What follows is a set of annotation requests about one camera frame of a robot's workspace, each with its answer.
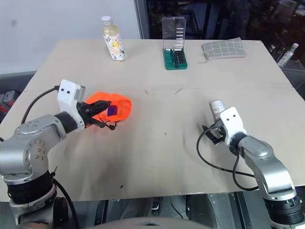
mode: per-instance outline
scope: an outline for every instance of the black base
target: black base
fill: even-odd
[[[41,177],[21,185],[8,185],[8,195],[16,204],[30,203],[46,195],[52,188],[52,178],[47,171]]]
[[[264,199],[270,219],[279,224],[297,224],[304,220],[300,198],[295,196],[284,201]]]

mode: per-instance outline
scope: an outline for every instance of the orange bag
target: orange bag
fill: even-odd
[[[106,100],[111,101],[110,106],[116,106],[117,111],[116,114],[108,116],[107,110],[103,111],[97,115],[95,115],[93,118],[100,121],[110,121],[110,122],[118,122],[122,121],[129,117],[129,114],[132,110],[132,102],[129,98],[124,97],[119,94],[109,94],[105,92],[97,92],[91,97],[89,97],[86,101],[88,104],[92,104],[98,100]]]

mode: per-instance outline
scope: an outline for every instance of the plastic bottle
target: plastic bottle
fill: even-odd
[[[109,53],[113,60],[122,61],[126,57],[120,32],[117,26],[115,26],[110,16],[103,16],[101,18],[103,22],[103,36],[107,44]]]
[[[291,49],[288,50],[284,56],[279,60],[279,62],[277,63],[278,66],[280,66],[281,68],[283,68],[287,63],[288,61],[290,60],[290,58],[294,55],[295,53],[295,50],[297,49],[297,47],[299,47],[299,44],[298,43],[294,43],[292,46],[291,46]]]

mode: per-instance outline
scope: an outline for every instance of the black cord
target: black cord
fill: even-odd
[[[196,149],[197,149],[197,154],[198,156],[200,157],[200,159],[202,161],[204,161],[206,164],[208,164],[209,166],[213,167],[213,168],[216,168],[216,169],[219,169],[221,171],[225,171],[225,172],[229,172],[229,173],[233,173],[233,170],[230,170],[230,169],[226,169],[226,168],[221,168],[221,167],[218,167],[218,166],[215,166],[213,164],[211,164],[210,162],[208,162],[207,160],[205,160],[202,155],[200,154],[200,151],[199,151],[199,143],[200,143],[200,140],[202,139],[202,137],[206,134],[206,132],[210,131],[211,129],[213,129],[213,127],[209,127],[207,128],[205,131],[203,131],[198,140],[197,140],[197,144],[196,144]],[[236,174],[240,174],[240,175],[244,175],[244,176],[248,176],[248,177],[254,177],[254,175],[252,174],[249,174],[249,173],[243,173],[243,172],[239,172],[239,171],[235,171]]]
[[[237,165],[238,165],[238,161],[239,161],[239,154],[237,154],[236,156],[236,161],[235,161],[235,164],[234,164],[234,167],[233,167],[233,180],[234,180],[234,183],[242,190],[245,190],[245,191],[253,191],[253,190],[257,190],[258,189],[258,186],[255,186],[255,187],[251,187],[251,188],[247,188],[247,187],[243,187],[241,186],[237,180],[236,180],[236,168],[237,168]]]
[[[54,86],[53,88],[51,88],[51,89],[45,91],[44,93],[38,95],[38,96],[31,102],[31,104],[29,105],[28,109],[27,109],[26,112],[24,113],[24,116],[23,116],[23,118],[22,118],[21,124],[24,124],[24,123],[25,123],[25,120],[27,119],[28,114],[29,114],[31,108],[33,107],[33,105],[34,105],[41,97],[45,96],[46,94],[48,94],[48,93],[50,93],[50,92],[52,92],[52,91],[58,90],[58,89],[59,89],[59,86]]]
[[[72,218],[73,218],[73,221],[74,221],[74,226],[75,226],[76,229],[80,229],[80,225],[78,223],[78,219],[77,219],[77,215],[76,215],[76,211],[75,211],[73,202],[70,199],[67,191],[63,188],[63,186],[55,178],[53,178],[53,183],[61,190],[63,195],[66,197],[66,199],[68,201],[68,204],[70,206],[71,212],[72,212]]]
[[[177,212],[178,215],[179,215],[182,219],[184,219],[183,216],[181,215],[181,213],[174,207],[174,205],[173,205],[173,203],[172,203],[172,197],[170,198],[170,201],[171,201],[171,206],[172,206],[172,208],[175,210],[175,212]]]

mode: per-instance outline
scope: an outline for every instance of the tabletop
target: tabletop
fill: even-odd
[[[204,164],[196,152],[201,125],[210,125],[209,102],[235,106],[249,135],[268,142],[303,185],[305,103],[260,41],[243,41],[245,58],[203,63],[201,44],[185,42],[187,70],[167,71],[162,41],[124,40],[127,58],[114,62],[103,40],[62,41],[34,75],[0,125],[9,138],[30,101],[61,79],[86,86],[85,98],[96,91],[119,93],[132,100],[130,117],[114,131],[91,126],[68,134],[49,152],[49,170],[72,200],[141,198],[237,191],[232,174]],[[56,93],[40,99],[28,120],[56,114]],[[202,155],[232,169],[235,156],[223,144],[207,139]],[[251,172],[244,160],[238,170]],[[247,187],[250,177],[239,176]],[[0,201],[8,201],[0,180]]]

